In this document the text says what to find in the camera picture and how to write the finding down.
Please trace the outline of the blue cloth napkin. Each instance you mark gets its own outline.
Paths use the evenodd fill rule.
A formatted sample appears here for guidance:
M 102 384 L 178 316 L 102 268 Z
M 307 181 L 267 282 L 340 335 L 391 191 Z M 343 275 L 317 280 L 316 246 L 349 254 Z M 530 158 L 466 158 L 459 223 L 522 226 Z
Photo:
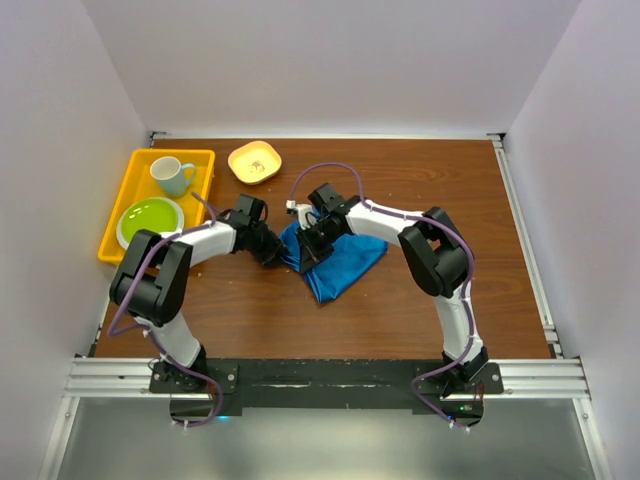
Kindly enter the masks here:
M 346 235 L 333 244 L 334 252 L 327 260 L 302 273 L 301 247 L 295 235 L 298 227 L 299 222 L 294 221 L 280 233 L 280 240 L 288 249 L 282 261 L 302 275 L 319 304 L 336 300 L 373 268 L 389 248 L 380 239 Z

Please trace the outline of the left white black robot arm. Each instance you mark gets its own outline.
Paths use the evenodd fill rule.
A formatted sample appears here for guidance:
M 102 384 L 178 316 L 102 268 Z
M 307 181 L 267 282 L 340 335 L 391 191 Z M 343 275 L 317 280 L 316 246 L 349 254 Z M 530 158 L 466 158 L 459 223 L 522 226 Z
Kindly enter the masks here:
M 205 347 L 191 333 L 182 306 L 191 268 L 217 256 L 249 252 L 262 266 L 271 266 L 287 252 L 267 224 L 268 205 L 246 194 L 233 208 L 174 232 L 136 232 L 111 282 L 109 297 L 117 311 L 107 335 L 140 329 L 160 354 L 160 378 L 185 392 L 216 387 L 207 372 Z

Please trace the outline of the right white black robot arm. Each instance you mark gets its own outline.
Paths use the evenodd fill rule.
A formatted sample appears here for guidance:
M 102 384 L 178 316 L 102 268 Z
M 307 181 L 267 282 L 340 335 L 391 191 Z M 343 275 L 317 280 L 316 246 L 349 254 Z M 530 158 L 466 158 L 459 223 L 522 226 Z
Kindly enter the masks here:
M 474 256 L 447 213 L 436 207 L 424 213 L 393 209 L 356 196 L 345 199 L 328 183 L 308 199 L 309 204 L 286 201 L 287 212 L 299 221 L 300 272 L 329 259 L 336 241 L 346 235 L 398 246 L 416 285 L 433 298 L 443 335 L 444 365 L 420 374 L 413 388 L 438 382 L 446 397 L 476 386 L 488 353 L 471 305 Z

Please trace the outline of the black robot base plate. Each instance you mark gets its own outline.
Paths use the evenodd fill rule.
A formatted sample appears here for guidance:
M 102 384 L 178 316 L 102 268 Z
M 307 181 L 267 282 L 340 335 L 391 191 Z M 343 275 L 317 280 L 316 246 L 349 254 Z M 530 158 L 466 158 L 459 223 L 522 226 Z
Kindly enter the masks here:
M 449 417 L 473 423 L 484 413 L 484 400 L 504 391 L 500 368 L 490 362 L 472 386 L 442 395 L 444 387 L 426 381 L 420 390 L 412 381 L 441 366 L 439 360 L 313 360 L 313 359 L 209 359 L 207 372 L 216 381 L 214 392 L 223 395 L 221 416 L 240 416 L 254 408 L 385 409 L 429 413 L 434 404 Z M 149 390 L 171 397 L 176 419 L 196 420 L 208 415 L 210 392 L 186 392 L 160 378 L 159 362 L 150 366 Z

